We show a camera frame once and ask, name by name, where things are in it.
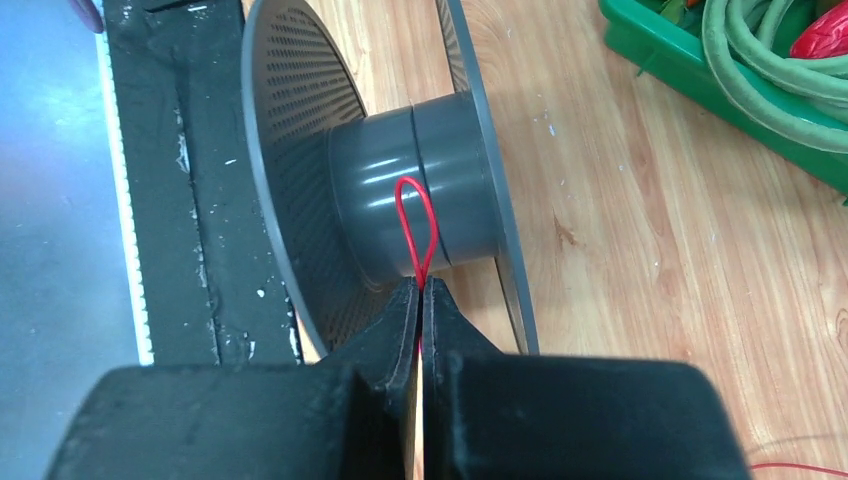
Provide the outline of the grey perforated cable spool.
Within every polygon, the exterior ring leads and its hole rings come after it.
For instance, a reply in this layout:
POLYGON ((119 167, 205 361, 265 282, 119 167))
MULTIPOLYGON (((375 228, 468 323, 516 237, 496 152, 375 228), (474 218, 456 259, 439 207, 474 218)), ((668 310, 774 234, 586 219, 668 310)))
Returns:
POLYGON ((370 326, 416 269, 490 259, 518 349, 539 352, 520 235, 463 7, 436 5, 452 90, 367 112, 304 1, 256 1, 241 50, 261 213, 295 317, 320 355, 370 326))

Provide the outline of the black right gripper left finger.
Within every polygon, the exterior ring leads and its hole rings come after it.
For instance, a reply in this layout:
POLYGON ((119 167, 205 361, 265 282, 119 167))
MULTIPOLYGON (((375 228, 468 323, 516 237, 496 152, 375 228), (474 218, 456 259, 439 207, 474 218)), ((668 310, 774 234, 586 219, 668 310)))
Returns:
POLYGON ((312 365, 125 367, 72 419, 49 479, 409 479, 419 288, 312 365))

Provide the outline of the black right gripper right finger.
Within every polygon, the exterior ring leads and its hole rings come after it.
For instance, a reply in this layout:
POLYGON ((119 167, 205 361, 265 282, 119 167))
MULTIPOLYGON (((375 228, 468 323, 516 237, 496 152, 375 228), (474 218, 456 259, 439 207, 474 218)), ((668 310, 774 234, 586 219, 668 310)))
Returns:
POLYGON ((747 479, 720 396, 692 365, 507 354, 444 281, 422 293, 428 479, 747 479))

